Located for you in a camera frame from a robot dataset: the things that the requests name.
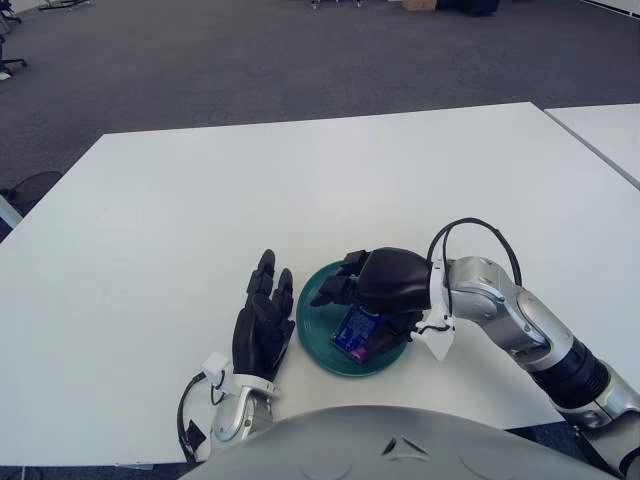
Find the white table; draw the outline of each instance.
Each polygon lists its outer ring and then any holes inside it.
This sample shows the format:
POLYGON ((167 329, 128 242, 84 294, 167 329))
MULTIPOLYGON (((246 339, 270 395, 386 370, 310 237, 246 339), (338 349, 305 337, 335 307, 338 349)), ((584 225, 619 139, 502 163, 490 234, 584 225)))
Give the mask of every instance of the white table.
MULTIPOLYGON (((525 286, 636 388, 640 194, 528 103, 107 135, 0 244, 0 464, 182 461, 178 399, 229 354, 266 247, 298 294, 349 251, 426 253, 473 215, 515 248, 525 286)), ((463 227, 450 255, 506 264, 463 227)), ((409 346, 379 375, 323 371, 296 334, 275 417, 397 404, 500 428, 559 420, 475 325, 444 363, 409 346)), ((208 390, 185 414, 208 428, 208 390)), ((206 444, 200 457, 206 456, 206 444)))
POLYGON ((546 112, 640 189, 640 103, 546 112))

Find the black wire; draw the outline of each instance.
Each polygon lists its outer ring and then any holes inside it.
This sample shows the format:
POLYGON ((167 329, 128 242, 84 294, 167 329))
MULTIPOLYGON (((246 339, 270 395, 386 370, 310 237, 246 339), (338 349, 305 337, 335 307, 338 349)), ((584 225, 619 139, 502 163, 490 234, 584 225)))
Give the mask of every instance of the black wire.
POLYGON ((220 403, 222 402, 222 400, 224 400, 224 396, 225 393, 222 392, 222 395, 220 395, 220 398, 216 401, 213 397, 213 391, 214 390, 220 390, 220 387, 222 387, 222 384, 224 383, 224 375, 225 375, 225 371, 222 371, 222 375, 220 375, 220 383, 218 383, 218 385, 211 385, 211 404, 215 407, 217 405, 220 405, 220 403))
MULTIPOLYGON (((427 285, 431 284, 431 270, 433 268, 433 262, 431 261, 431 258, 433 257, 433 251, 435 250, 436 245, 438 244, 438 240, 440 240, 440 237, 442 237, 442 235, 446 235, 445 239, 443 240, 442 250, 443 250, 443 256, 445 257, 443 259, 445 282, 447 286, 449 285, 449 270, 448 270, 447 259, 446 259, 446 239, 449 236, 449 232, 453 230, 455 226, 462 225, 465 223, 471 223, 471 224, 485 227, 496 236, 496 238, 498 239, 502 247, 507 252, 507 256, 509 257, 509 262, 511 263, 511 270, 513 271, 514 283, 518 286, 522 286, 522 272, 520 271, 520 264, 518 263, 518 258, 516 257, 516 254, 513 251, 513 249, 511 248, 511 245, 509 245, 509 242, 507 242, 507 239, 504 238, 502 233, 500 233, 500 230, 495 228, 493 225, 490 225, 484 220, 480 220, 479 218, 475 218, 475 217, 465 217, 465 218, 456 220, 454 222, 451 222, 448 225, 446 225, 444 228, 442 228, 437 233, 437 235, 433 238, 433 240, 431 241, 431 244, 429 245, 429 250, 427 251, 427 264, 429 266, 429 270, 427 271, 427 285)), ((449 286, 447 287, 447 293, 449 297, 449 313, 451 313, 453 310, 452 310, 452 304, 451 304, 451 288, 449 286)), ((429 298, 428 307, 431 308, 431 298, 429 298)))
POLYGON ((184 430, 184 401, 189 394, 189 390, 193 388, 193 386, 203 380, 205 378, 204 372, 198 373, 195 377, 191 379, 191 381, 187 384, 187 387, 184 389, 182 393, 182 397, 180 398, 180 403, 178 404, 178 441, 180 442, 180 448, 182 448, 182 453, 184 453, 184 458, 187 460, 187 463, 195 464, 196 463, 196 455, 189 444, 189 439, 187 438, 187 432, 184 430))
POLYGON ((214 407, 217 405, 220 405, 222 403, 222 400, 224 400, 224 396, 225 396, 225 393, 222 392, 222 395, 220 395, 220 398, 216 400, 213 396, 213 392, 215 390, 217 390, 217 388, 211 385, 211 405, 213 405, 214 407))
POLYGON ((426 325, 422 327, 420 330, 418 330, 418 334, 422 335, 425 332, 425 330, 437 330, 438 332, 446 332, 450 328, 451 328, 450 325, 445 325, 444 327, 438 327, 436 325, 426 325))
POLYGON ((447 297, 449 299, 449 316, 453 316, 453 297, 451 296, 451 285, 449 284, 449 266, 447 265, 447 240, 449 239, 449 233, 451 228, 447 230, 442 239, 442 261, 444 263, 444 285, 447 287, 447 297))

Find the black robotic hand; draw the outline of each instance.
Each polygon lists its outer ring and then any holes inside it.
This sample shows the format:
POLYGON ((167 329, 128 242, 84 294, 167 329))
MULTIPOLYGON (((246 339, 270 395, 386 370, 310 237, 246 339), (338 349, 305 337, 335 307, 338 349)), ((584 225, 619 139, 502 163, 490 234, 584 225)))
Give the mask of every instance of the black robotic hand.
POLYGON ((233 372, 273 381, 289 345, 295 323, 289 320, 293 308, 293 277, 285 268, 278 288, 271 295, 275 254, 266 250, 251 274, 247 301, 238 314, 233 332, 233 372))
POLYGON ((386 322, 366 344, 370 356, 379 355, 411 341, 422 311, 430 308, 428 273, 427 260, 408 250, 387 247, 352 252, 338 273, 325 280, 311 305, 359 305, 385 315, 386 322))

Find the office chair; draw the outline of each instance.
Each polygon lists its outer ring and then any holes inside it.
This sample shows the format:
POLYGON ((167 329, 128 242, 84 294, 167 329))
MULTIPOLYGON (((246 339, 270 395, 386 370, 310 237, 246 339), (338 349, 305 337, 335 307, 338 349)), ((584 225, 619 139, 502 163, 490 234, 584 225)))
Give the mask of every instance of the office chair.
POLYGON ((0 15, 7 22, 22 23, 22 19, 11 8, 11 3, 0 0, 0 15))
MULTIPOLYGON (((362 6, 362 0, 353 0, 356 5, 358 5, 358 8, 360 8, 362 6)), ((311 0, 311 7, 314 10, 317 10, 318 7, 320 6, 320 0, 311 0)))
POLYGON ((38 7, 38 10, 41 12, 43 10, 57 10, 59 8, 68 8, 71 10, 72 7, 85 2, 91 3, 90 0, 45 0, 45 4, 38 7))
MULTIPOLYGON (((2 45, 5 42, 5 39, 2 35, 0 35, 0 45, 2 45)), ((8 63, 19 63, 20 65, 22 65, 23 67, 27 66, 27 61, 24 58, 10 58, 10 59, 3 59, 2 58, 2 47, 0 47, 0 61, 1 63, 4 64, 5 69, 9 71, 9 74, 11 74, 11 70, 9 70, 9 67, 7 67, 8 63)))

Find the green plate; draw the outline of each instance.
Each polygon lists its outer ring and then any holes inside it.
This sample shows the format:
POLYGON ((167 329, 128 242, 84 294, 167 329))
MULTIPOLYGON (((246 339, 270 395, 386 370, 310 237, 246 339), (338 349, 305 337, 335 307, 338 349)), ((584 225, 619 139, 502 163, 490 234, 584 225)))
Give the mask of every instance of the green plate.
POLYGON ((331 336, 350 307, 333 303, 322 307, 312 307, 310 302, 320 290, 324 279, 335 275, 339 268, 340 262, 327 265, 316 272, 302 289, 296 310, 298 336, 309 355, 326 370, 347 377, 372 375, 395 362, 407 344, 403 343, 360 365, 331 343, 331 336))

